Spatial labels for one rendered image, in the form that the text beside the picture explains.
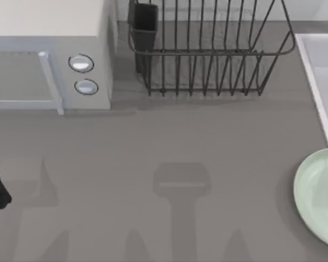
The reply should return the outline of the small microwave knob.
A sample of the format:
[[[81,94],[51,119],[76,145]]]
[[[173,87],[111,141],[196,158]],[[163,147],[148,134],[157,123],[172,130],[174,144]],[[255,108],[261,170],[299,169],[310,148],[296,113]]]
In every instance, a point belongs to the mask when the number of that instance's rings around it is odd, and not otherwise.
[[[74,89],[85,96],[92,96],[99,90],[98,84],[91,79],[83,79],[74,83]]]

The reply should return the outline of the large microwave knob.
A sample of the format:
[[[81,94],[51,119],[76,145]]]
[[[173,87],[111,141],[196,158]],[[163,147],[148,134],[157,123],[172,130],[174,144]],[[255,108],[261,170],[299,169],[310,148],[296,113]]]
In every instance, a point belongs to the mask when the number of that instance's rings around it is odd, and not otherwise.
[[[77,54],[68,58],[69,67],[77,73],[88,73],[93,70],[95,63],[93,59],[85,54]]]

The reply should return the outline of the black cutlery holder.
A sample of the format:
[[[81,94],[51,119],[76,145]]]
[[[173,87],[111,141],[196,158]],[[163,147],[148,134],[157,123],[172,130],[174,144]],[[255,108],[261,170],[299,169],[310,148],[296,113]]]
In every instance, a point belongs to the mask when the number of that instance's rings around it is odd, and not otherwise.
[[[158,29],[159,7],[152,3],[139,3],[138,0],[129,0],[128,24],[134,43],[136,72],[145,73],[145,60],[152,53],[155,46],[155,37]]]

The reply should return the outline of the microwave door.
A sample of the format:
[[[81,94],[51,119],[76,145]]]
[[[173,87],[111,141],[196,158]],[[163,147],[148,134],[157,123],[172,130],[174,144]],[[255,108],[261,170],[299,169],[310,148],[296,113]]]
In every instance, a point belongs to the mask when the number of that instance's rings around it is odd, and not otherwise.
[[[65,113],[48,52],[0,51],[0,110]]]

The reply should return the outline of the pale microwave oven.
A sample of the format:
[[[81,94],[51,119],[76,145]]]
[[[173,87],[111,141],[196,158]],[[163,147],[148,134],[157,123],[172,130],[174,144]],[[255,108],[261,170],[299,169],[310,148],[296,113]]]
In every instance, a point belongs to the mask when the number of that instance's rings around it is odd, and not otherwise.
[[[118,45],[115,0],[0,0],[0,51],[46,51],[64,110],[108,110]],[[95,67],[77,73],[68,58],[90,56]],[[74,83],[91,79],[99,90],[85,96]]]

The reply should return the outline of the pale green plate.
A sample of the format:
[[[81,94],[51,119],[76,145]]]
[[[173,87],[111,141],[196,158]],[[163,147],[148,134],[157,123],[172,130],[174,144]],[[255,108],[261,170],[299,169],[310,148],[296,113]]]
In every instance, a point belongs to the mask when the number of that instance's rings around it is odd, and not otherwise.
[[[293,196],[306,227],[328,245],[328,148],[310,154],[298,166]]]

